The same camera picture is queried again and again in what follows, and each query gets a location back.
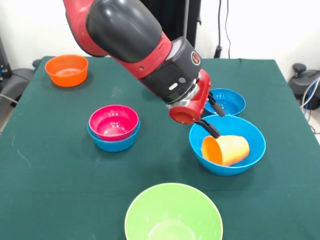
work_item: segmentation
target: cup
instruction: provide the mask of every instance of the cup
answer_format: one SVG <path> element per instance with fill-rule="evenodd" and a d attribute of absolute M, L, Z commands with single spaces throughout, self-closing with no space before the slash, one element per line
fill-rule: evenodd
<path fill-rule="evenodd" d="M 218 139 L 207 136 L 202 142 L 201 150 L 205 159 L 223 166 L 239 163 L 250 153 L 247 140 L 236 135 L 220 136 Z"/>

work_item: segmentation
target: floor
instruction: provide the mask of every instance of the floor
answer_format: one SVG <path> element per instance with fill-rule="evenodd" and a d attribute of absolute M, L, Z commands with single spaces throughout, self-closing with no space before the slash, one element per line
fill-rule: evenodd
<path fill-rule="evenodd" d="M 10 107 L 8 109 L 8 111 L 4 114 L 4 116 L 2 118 L 0 118 L 0 134 L 2 133 L 3 129 L 5 128 L 13 111 L 14 111 L 14 108 Z M 306 119 L 309 118 L 309 112 L 310 111 L 307 111 L 307 113 L 305 114 Z M 320 133 L 320 108 L 318 108 L 317 110 L 311 111 L 311 117 L 309 120 L 309 124 L 314 128 L 316 133 Z M 315 137 L 320 144 L 320 134 L 316 134 Z"/>

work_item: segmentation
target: green tablecloth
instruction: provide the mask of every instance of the green tablecloth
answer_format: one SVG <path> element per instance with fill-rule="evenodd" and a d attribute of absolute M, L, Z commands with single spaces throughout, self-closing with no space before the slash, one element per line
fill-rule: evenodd
<path fill-rule="evenodd" d="M 165 104 L 114 60 L 89 58 L 86 82 L 60 88 L 45 73 L 48 59 L 0 136 L 1 240 L 124 240 L 132 200 L 165 182 L 207 194 L 224 240 L 320 239 L 320 147 L 275 61 L 203 61 L 214 88 L 244 96 L 241 117 L 266 140 L 252 169 L 221 177 L 194 156 L 191 126 L 171 120 Z M 128 105 L 141 119 L 136 144 L 120 153 L 99 150 L 87 133 L 90 115 L 111 104 Z"/>

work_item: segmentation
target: bowl rim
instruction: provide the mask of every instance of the bowl rim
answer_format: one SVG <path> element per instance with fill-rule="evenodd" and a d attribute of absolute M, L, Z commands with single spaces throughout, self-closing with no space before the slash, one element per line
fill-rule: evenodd
<path fill-rule="evenodd" d="M 241 113 L 246 109 L 247 102 L 246 102 L 245 98 L 244 98 L 240 93 L 238 93 L 238 92 L 236 92 L 236 91 L 234 91 L 234 90 L 228 89 L 228 88 L 213 88 L 213 89 L 210 90 L 210 92 L 211 92 L 212 94 L 213 94 L 213 92 L 212 92 L 213 90 L 224 90 L 224 91 L 227 91 L 227 92 L 232 92 L 232 93 L 240 96 L 240 98 L 243 100 L 244 106 L 243 106 L 243 108 L 242 108 L 240 111 L 238 111 L 238 112 L 235 113 L 235 114 L 227 114 L 227 115 L 237 116 L 237 115 L 241 114 Z M 205 108 L 205 110 L 207 110 L 209 113 L 211 113 L 211 114 L 213 114 L 213 115 L 218 115 L 215 111 L 212 111 L 211 109 L 209 109 L 208 107 L 206 107 L 206 104 L 204 105 L 204 108 Z"/>
<path fill-rule="evenodd" d="M 263 151 L 261 153 L 261 155 L 253 162 L 247 164 L 247 165 L 244 165 L 244 166 L 223 166 L 223 165 L 219 165 L 219 164 L 215 164 L 214 162 L 212 161 L 209 161 L 207 159 L 205 159 L 202 155 L 200 155 L 194 148 L 194 146 L 191 144 L 191 132 L 192 130 L 194 129 L 194 127 L 196 126 L 196 124 L 194 124 L 190 131 L 189 131 L 189 144 L 193 150 L 193 152 L 199 156 L 202 160 L 214 165 L 214 166 L 217 166 L 217 167 L 220 167 L 220 168 L 223 168 L 223 169 L 243 169 L 243 168 L 247 168 L 247 167 L 251 167 L 253 166 L 254 164 L 256 164 L 264 155 L 265 155 L 265 152 L 266 152 L 266 148 L 267 148 L 267 144 L 266 144 L 266 139 L 265 139 L 265 136 L 262 134 L 262 132 L 259 130 L 259 128 L 257 128 L 254 124 L 252 124 L 251 122 L 249 122 L 248 120 L 242 118 L 242 117 L 238 117 L 238 116 L 233 116 L 233 115 L 225 115 L 223 116 L 223 118 L 237 118 L 237 119 L 240 119 L 241 121 L 245 121 L 247 123 L 249 123 L 250 125 L 252 125 L 257 131 L 258 133 L 262 136 L 262 139 L 263 139 Z M 221 118 L 219 115 L 210 115 L 210 116 L 206 116 L 204 117 L 203 119 L 206 120 L 208 118 Z"/>
<path fill-rule="evenodd" d="M 135 135 L 137 135 L 138 132 L 139 132 L 139 129 L 140 129 L 140 125 L 141 125 L 141 123 L 140 123 L 140 120 L 139 120 L 137 127 L 133 131 L 133 134 L 130 135 L 128 138 L 125 138 L 125 139 L 122 139 L 122 140 L 119 140 L 119 141 L 105 141 L 105 140 L 97 138 L 96 135 L 92 135 L 92 133 L 90 132 L 90 131 L 92 131 L 92 129 L 90 128 L 89 123 L 87 124 L 87 130 L 88 130 L 88 133 L 90 134 L 90 136 L 93 138 L 93 140 L 98 141 L 99 143 L 109 143 L 109 144 L 115 143 L 116 144 L 116 143 L 121 143 L 123 141 L 129 140 L 129 139 L 133 138 Z"/>
<path fill-rule="evenodd" d="M 162 187 L 163 185 L 177 185 L 177 186 L 181 186 L 181 187 L 186 187 L 186 188 L 189 188 L 189 189 L 192 189 L 192 190 L 195 190 L 196 192 L 198 192 L 199 194 L 203 195 L 207 200 L 209 200 L 209 202 L 212 204 L 213 208 L 216 210 L 217 214 L 218 214 L 218 217 L 219 217 L 219 222 L 220 222 L 220 225 L 221 225 L 221 237 L 220 237 L 220 240 L 223 239 L 223 235 L 224 235 L 224 224 L 223 224 L 223 221 L 222 221 L 222 217 L 221 217 L 221 214 L 219 212 L 219 209 L 217 208 L 217 206 L 215 205 L 215 203 L 206 195 L 204 194 L 202 191 L 200 191 L 199 189 L 193 187 L 193 186 L 190 186 L 190 185 L 187 185 L 187 184 L 183 184 L 183 183 L 178 183 L 178 182 L 165 182 L 165 183 L 160 183 L 160 184 L 157 184 L 157 185 L 154 185 L 154 186 L 151 186 L 145 190 L 143 190 L 141 193 L 139 193 L 138 196 L 136 196 L 134 198 L 134 200 L 131 202 L 128 210 L 126 211 L 126 214 L 125 214 L 125 219 L 124 219 L 124 233 L 125 233 L 125 237 L 126 237 L 126 240 L 130 240 L 129 238 L 129 235 L 128 235 L 128 231 L 127 231 L 127 225 L 128 225 L 128 215 L 133 207 L 133 205 L 135 204 L 135 202 L 143 195 L 145 194 L 146 192 L 154 189 L 154 188 L 159 188 L 159 187 Z"/>
<path fill-rule="evenodd" d="M 124 135 L 131 134 L 131 133 L 137 128 L 140 119 L 139 119 L 138 113 L 137 113 L 133 108 L 131 108 L 131 107 L 129 107 L 129 106 L 126 106 L 126 105 L 112 104 L 112 105 L 106 105 L 106 106 L 100 107 L 99 109 L 95 110 L 95 111 L 91 114 L 91 116 L 90 116 L 90 118 L 89 118 L 89 121 L 88 121 L 91 131 L 92 131 L 94 134 L 96 134 L 98 137 L 99 137 L 99 136 L 103 136 L 103 137 L 106 137 L 106 138 L 110 138 L 109 142 L 115 142 L 115 141 L 111 141 L 111 139 L 113 139 L 114 137 L 108 137 L 108 136 L 105 136 L 105 135 L 103 135 L 103 134 L 100 134 L 100 133 L 96 132 L 96 131 L 92 128 L 92 126 L 91 126 L 91 119 L 92 119 L 92 117 L 93 117 L 98 111 L 100 111 L 100 110 L 102 110 L 102 109 L 105 109 L 105 108 L 110 108 L 110 107 L 124 107 L 124 108 L 126 108 L 126 109 L 129 109 L 130 111 L 132 111 L 132 112 L 134 113 L 134 115 L 136 116 L 136 119 L 137 119 L 137 121 L 136 121 L 136 123 L 134 124 L 134 127 L 133 127 L 132 129 L 130 129 L 130 130 L 127 131 L 126 133 L 117 135 L 116 138 L 120 138 L 120 137 L 122 137 L 122 136 L 124 136 Z"/>
<path fill-rule="evenodd" d="M 81 71 L 79 71 L 79 72 L 77 72 L 77 73 L 72 73 L 72 74 L 63 75 L 63 76 L 56 75 L 56 74 L 48 71 L 48 64 L 49 64 L 49 63 L 51 63 L 52 61 L 54 61 L 54 60 L 56 60 L 56 59 L 59 59 L 59 58 L 61 58 L 61 57 L 70 57 L 70 56 L 77 57 L 77 58 L 79 58 L 79 59 L 85 60 L 85 67 L 84 67 L 83 69 L 81 69 Z M 78 74 L 80 74 L 80 73 L 83 73 L 83 72 L 87 71 L 87 70 L 88 70 L 88 66 L 89 66 L 89 61 L 88 61 L 88 59 L 87 59 L 86 57 L 84 57 L 84 56 L 77 55 L 77 54 L 63 54 L 63 55 L 54 56 L 54 57 L 52 57 L 51 59 L 49 59 L 49 60 L 45 63 L 44 69 L 45 69 L 45 71 L 46 71 L 47 74 L 50 74 L 51 76 L 54 76 L 54 77 L 58 77 L 58 78 L 63 79 L 63 78 L 69 78 L 69 77 L 72 77 L 72 76 L 75 76 L 75 75 L 78 75 Z"/>

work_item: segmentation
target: stacked bowls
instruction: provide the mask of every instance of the stacked bowls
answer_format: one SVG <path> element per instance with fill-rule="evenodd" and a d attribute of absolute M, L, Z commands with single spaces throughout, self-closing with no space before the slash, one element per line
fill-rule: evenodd
<path fill-rule="evenodd" d="M 128 106 L 108 105 L 91 115 L 87 129 L 100 149 L 121 152 L 136 142 L 140 120 L 138 114 Z"/>

